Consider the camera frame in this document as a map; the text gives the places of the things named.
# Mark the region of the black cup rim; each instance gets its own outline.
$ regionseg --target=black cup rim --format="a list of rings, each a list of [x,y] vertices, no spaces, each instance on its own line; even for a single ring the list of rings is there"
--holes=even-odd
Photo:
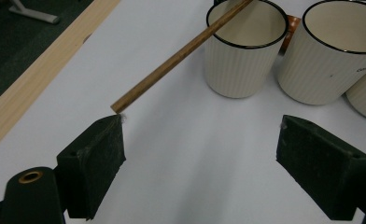
[[[324,4],[324,3],[329,3],[329,2],[349,2],[349,3],[352,3],[352,4],[362,4],[362,5],[365,5],[366,6],[366,3],[364,2],[359,2],[359,1],[349,1],[349,0],[326,0],[326,1],[321,1],[321,2],[318,2],[318,3],[315,3],[313,4],[312,6],[310,6],[308,9],[305,10],[304,14],[303,14],[303,19],[302,19],[302,22],[303,22],[303,27],[304,29],[307,31],[307,33],[312,36],[317,42],[319,42],[320,44],[324,45],[324,46],[327,46],[331,49],[336,49],[338,51],[341,51],[341,52],[345,52],[345,53],[352,53],[352,54],[366,54],[366,51],[354,51],[354,50],[349,50],[349,49],[339,49],[335,46],[332,46],[322,40],[320,40],[319,38],[317,38],[310,30],[309,28],[307,27],[306,23],[305,23],[305,17],[306,15],[308,14],[308,12],[311,10],[311,8],[313,7],[316,7],[320,4]]]
[[[285,20],[285,31],[282,33],[282,35],[280,37],[278,37],[276,40],[270,42],[270,43],[267,43],[267,44],[264,44],[264,45],[258,45],[258,46],[244,46],[244,45],[238,45],[238,44],[234,44],[230,41],[227,41],[223,38],[221,38],[220,36],[218,36],[217,34],[213,34],[213,36],[218,39],[219,41],[223,42],[224,44],[227,44],[227,45],[230,45],[232,47],[235,47],[235,48],[239,48],[239,49],[262,49],[262,48],[265,48],[265,47],[268,47],[268,46],[272,46],[274,44],[276,44],[277,42],[279,42],[281,39],[284,39],[286,34],[288,33],[288,29],[289,29],[289,20],[288,20],[288,16],[287,14],[285,13],[285,11],[280,7],[278,6],[277,4],[273,3],[273,2],[270,2],[270,1],[267,1],[267,0],[259,0],[261,2],[264,2],[264,3],[267,3],[273,7],[275,7],[283,16],[284,20]],[[210,13],[212,12],[212,10],[217,7],[217,5],[213,5],[207,12],[206,14],[206,25],[209,27],[209,15]]]

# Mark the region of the wooden dowel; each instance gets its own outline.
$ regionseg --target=wooden dowel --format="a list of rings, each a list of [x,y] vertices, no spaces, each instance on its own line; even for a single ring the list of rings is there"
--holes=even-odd
[[[150,73],[136,86],[125,93],[111,108],[114,112],[120,113],[145,93],[150,87],[156,84],[162,77],[164,77],[169,71],[183,61],[188,55],[200,47],[210,36],[212,36],[218,29],[231,20],[238,12],[244,9],[253,0],[243,0],[241,3],[234,6],[226,14],[220,17],[217,21],[212,23],[204,31],[191,40],[186,46],[175,53],[171,58],[161,64],[156,70]]]

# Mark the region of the white table surface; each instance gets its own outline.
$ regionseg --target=white table surface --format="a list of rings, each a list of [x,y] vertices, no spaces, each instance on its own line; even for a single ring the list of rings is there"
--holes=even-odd
[[[274,2],[301,17],[317,1]],[[212,4],[121,0],[0,143],[0,201],[12,176],[54,168],[81,132],[113,115],[110,105],[205,28]],[[275,161],[279,124],[284,114],[309,119],[366,153],[366,118],[344,97],[289,98],[275,80],[281,58],[260,92],[233,100],[206,85],[201,46],[126,109],[127,161],[91,223],[333,223]]]

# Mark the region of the copper object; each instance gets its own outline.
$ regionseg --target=copper object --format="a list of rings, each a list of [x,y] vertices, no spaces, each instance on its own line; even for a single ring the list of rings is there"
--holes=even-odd
[[[289,20],[289,28],[288,28],[288,33],[286,34],[285,40],[282,43],[282,47],[281,49],[283,51],[286,51],[286,49],[288,48],[288,45],[290,43],[291,38],[294,35],[294,32],[296,31],[297,26],[299,25],[301,19],[297,18],[297,17],[293,17],[288,15],[288,20]]]

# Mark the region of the wooden plank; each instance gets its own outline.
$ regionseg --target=wooden plank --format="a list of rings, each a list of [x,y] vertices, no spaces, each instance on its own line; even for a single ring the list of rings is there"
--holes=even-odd
[[[0,96],[0,141],[119,2],[94,0]]]

